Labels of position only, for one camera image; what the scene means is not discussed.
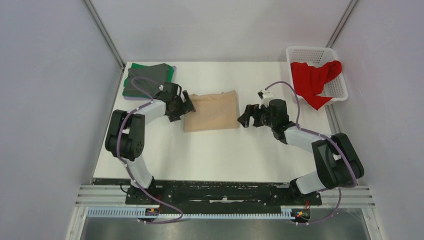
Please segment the beige t shirt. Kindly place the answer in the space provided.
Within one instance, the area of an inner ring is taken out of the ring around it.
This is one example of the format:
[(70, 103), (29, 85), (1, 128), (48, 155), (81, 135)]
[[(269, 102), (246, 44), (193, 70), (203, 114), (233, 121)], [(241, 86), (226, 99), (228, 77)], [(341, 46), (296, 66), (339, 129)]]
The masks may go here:
[(184, 116), (183, 129), (186, 133), (239, 128), (239, 102), (235, 90), (204, 95), (191, 94), (189, 97), (195, 111)]

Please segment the red t shirt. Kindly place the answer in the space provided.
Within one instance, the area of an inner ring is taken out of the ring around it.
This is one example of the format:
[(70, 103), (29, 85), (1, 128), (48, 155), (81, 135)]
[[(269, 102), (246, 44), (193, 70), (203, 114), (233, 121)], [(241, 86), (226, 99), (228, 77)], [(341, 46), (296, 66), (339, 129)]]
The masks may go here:
[(334, 60), (321, 67), (314, 67), (307, 63), (292, 62), (290, 69), (295, 93), (303, 97), (312, 108), (319, 110), (332, 99), (320, 94), (325, 84), (342, 73), (342, 64)]

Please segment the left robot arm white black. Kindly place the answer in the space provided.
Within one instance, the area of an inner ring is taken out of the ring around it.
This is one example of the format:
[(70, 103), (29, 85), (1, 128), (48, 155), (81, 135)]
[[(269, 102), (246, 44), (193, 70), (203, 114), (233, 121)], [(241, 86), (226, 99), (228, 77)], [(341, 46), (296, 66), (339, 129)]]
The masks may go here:
[(105, 149), (117, 158), (127, 171), (131, 185), (139, 188), (138, 197), (145, 204), (153, 203), (157, 190), (150, 186), (154, 177), (143, 158), (146, 126), (166, 116), (170, 122), (181, 120), (183, 115), (196, 108), (187, 90), (179, 84), (165, 82), (156, 94), (150, 94), (136, 85), (134, 88), (147, 96), (147, 102), (131, 111), (112, 112), (105, 138)]

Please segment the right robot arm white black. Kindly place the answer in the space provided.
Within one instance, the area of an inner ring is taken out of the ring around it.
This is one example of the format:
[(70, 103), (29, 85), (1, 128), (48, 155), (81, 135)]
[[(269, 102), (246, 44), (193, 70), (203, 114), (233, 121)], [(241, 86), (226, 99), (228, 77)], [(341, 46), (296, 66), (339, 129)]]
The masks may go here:
[(273, 99), (268, 106), (248, 104), (237, 121), (247, 128), (268, 127), (273, 137), (285, 144), (312, 153), (316, 170), (293, 179), (288, 187), (288, 197), (302, 204), (309, 194), (337, 187), (355, 187), (365, 174), (364, 167), (349, 137), (345, 133), (331, 136), (302, 128), (290, 120), (287, 104)]

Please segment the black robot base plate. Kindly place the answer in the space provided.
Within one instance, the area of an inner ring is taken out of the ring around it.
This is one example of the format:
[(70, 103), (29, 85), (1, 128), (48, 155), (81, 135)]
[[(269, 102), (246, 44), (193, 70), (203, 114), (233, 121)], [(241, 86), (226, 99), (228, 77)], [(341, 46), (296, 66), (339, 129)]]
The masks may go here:
[(154, 180), (147, 192), (161, 200), (158, 213), (278, 214), (282, 206), (320, 206), (318, 192), (301, 194), (289, 183)]

